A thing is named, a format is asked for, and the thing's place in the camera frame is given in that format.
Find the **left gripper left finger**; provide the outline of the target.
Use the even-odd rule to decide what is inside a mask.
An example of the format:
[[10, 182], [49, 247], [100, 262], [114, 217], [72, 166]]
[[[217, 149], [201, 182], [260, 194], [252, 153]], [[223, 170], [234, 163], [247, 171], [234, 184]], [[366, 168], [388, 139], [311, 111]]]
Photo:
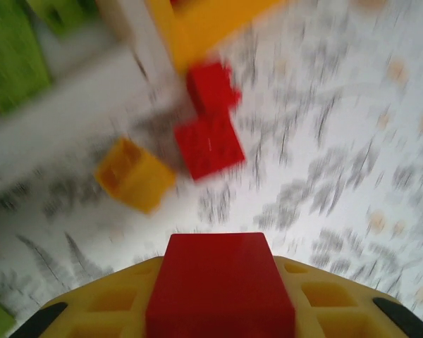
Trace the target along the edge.
[[151, 258], [52, 299], [19, 327], [19, 338], [147, 338], [161, 262]]

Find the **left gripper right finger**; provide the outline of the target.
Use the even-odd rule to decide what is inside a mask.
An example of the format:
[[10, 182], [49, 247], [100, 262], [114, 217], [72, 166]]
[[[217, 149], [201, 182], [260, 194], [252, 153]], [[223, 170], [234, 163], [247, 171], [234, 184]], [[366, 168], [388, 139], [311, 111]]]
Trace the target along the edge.
[[392, 296], [288, 258], [274, 260], [295, 308], [294, 338], [423, 338], [423, 321]]

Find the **red lego brick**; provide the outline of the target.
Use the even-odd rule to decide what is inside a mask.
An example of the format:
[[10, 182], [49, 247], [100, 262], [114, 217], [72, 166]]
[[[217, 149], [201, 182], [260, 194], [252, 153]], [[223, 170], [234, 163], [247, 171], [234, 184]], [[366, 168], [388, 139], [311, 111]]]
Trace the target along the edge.
[[174, 130], [180, 154], [198, 181], [245, 161], [229, 114], [205, 115]]
[[295, 338], [295, 309], [261, 232], [173, 234], [147, 338]]
[[186, 87], [199, 115], [229, 112], [242, 99], [231, 82], [232, 68], [218, 61], [197, 63], [186, 74]]

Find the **orange lego brick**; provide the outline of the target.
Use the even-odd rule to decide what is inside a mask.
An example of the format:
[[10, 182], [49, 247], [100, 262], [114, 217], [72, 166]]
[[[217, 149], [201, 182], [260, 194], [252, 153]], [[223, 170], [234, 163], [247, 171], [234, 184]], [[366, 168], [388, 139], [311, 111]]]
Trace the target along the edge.
[[155, 211], [176, 183], [168, 165], [125, 137], [106, 153], [94, 177], [110, 197], [144, 214]]

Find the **long green lego brick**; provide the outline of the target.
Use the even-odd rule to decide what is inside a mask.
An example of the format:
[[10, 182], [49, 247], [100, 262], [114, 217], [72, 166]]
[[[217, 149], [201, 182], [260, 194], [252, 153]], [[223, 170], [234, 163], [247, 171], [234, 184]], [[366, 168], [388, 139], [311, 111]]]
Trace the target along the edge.
[[0, 113], [49, 88], [51, 76], [20, 0], [0, 0]]

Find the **floral tablecloth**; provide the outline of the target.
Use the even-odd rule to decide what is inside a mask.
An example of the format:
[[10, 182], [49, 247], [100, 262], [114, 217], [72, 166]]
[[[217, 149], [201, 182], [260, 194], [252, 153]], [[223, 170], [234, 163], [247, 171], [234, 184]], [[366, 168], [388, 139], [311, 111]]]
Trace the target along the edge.
[[181, 173], [151, 216], [99, 187], [94, 167], [120, 136], [183, 168], [173, 127], [194, 113], [165, 78], [0, 198], [0, 303], [18, 322], [162, 255], [172, 234], [254, 231], [423, 320], [423, 0], [299, 0], [221, 56], [243, 91], [245, 165], [199, 183]]

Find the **white plastic bin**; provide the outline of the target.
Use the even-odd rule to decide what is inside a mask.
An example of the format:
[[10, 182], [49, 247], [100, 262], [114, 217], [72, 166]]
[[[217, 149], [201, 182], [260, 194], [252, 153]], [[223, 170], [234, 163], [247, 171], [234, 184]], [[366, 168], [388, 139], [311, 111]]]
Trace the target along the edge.
[[171, 80], [146, 0], [99, 0], [104, 20], [65, 40], [35, 24], [51, 84], [0, 114], [0, 194], [94, 121]]

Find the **orange plastic bin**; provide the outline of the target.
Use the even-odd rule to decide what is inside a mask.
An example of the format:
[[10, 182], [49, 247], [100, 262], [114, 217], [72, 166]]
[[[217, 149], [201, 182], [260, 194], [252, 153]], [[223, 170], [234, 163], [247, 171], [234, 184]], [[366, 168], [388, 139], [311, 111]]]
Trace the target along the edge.
[[291, 0], [145, 0], [173, 67], [184, 73], [257, 16]]

